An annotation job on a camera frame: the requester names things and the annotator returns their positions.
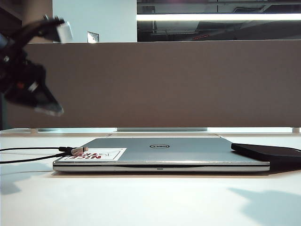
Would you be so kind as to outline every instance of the wall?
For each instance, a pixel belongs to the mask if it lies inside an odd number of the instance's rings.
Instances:
[[[301,40],[34,44],[61,117],[12,127],[300,127]]]
[[[100,42],[136,42],[136,0],[53,0],[53,15],[71,23],[73,42],[87,42],[87,31]]]

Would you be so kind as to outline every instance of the black robotic arm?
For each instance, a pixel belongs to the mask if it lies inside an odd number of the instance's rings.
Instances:
[[[58,17],[28,24],[10,38],[0,34],[0,92],[9,102],[60,116],[63,108],[45,84],[45,68],[26,59],[23,51],[34,36],[57,42],[72,38],[69,23]]]

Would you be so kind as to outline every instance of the cable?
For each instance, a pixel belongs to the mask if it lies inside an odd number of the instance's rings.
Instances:
[[[24,150],[24,149],[59,149],[59,147],[13,147],[13,148],[5,148],[0,149],[0,152],[2,151],[8,151],[8,150]]]
[[[47,154],[52,154],[52,153],[24,153],[24,152],[20,152],[20,153],[16,153],[16,152],[5,152],[5,153],[1,153],[1,154],[18,154],[18,155],[47,155]]]
[[[88,150],[87,147],[16,147],[16,148],[5,148],[0,149],[0,152],[2,151],[8,151],[8,150],[24,150],[24,149],[58,149],[60,152],[50,156],[45,157],[39,157],[39,158],[33,158],[33,159],[22,159],[22,160],[12,160],[12,161],[0,161],[0,164],[6,164],[6,163],[16,163],[16,162],[25,162],[25,161],[36,161],[36,160],[42,160],[42,159],[49,159],[49,158],[55,158],[55,157],[62,157],[62,156],[68,156],[68,155],[80,155],[83,154]]]

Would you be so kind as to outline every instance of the ceiling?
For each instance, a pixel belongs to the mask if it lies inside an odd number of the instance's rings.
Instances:
[[[0,33],[10,36],[21,28],[21,14],[21,0],[0,0]]]
[[[137,14],[300,13],[289,0],[138,0]],[[138,41],[298,39],[300,22],[138,21]]]

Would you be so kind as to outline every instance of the white wall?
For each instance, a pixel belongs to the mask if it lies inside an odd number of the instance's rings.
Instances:
[[[53,15],[71,23],[73,42],[137,42],[136,0],[53,0]]]

